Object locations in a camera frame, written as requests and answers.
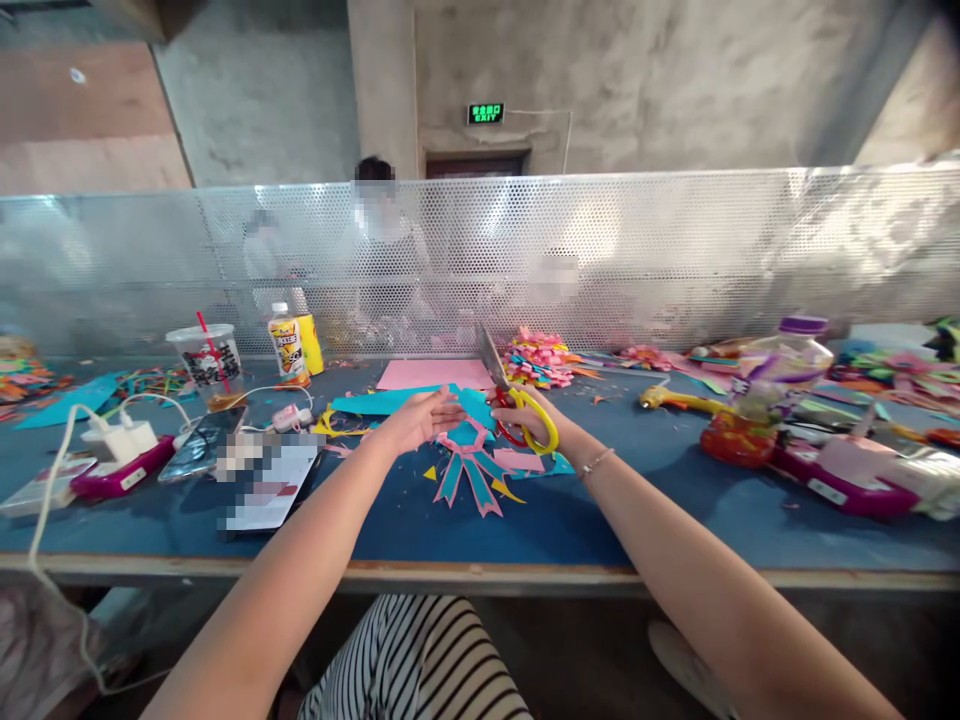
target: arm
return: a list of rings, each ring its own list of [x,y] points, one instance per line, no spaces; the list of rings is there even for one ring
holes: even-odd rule
[[[397,455],[463,419],[440,390],[415,395],[267,543],[194,639],[144,718],[267,716],[284,674],[340,583]]]
[[[531,395],[529,387],[524,388]],[[603,443],[537,401],[576,468]],[[532,410],[494,411],[548,434]],[[744,718],[899,718],[892,705],[771,585],[616,455],[586,478],[653,597],[726,687]]]

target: smartphone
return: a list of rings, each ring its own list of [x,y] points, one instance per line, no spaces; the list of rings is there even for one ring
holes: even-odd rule
[[[205,415],[190,437],[160,471],[157,482],[175,482],[213,472],[217,448],[237,431],[247,416],[246,407],[234,407]]]

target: metal partition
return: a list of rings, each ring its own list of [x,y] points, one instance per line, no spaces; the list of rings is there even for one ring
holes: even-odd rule
[[[960,312],[960,163],[0,199],[0,325],[52,355],[168,353],[276,300],[333,354],[475,351],[482,319],[681,349],[788,313]]]

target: green exit sign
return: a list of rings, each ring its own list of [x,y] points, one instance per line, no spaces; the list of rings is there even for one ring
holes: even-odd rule
[[[503,122],[503,103],[467,106],[467,125],[489,125]]]

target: purple bottle cap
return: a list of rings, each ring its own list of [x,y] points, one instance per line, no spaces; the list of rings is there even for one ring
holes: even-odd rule
[[[827,329],[827,320],[809,315],[788,315],[780,321],[780,332],[795,335],[819,335]]]

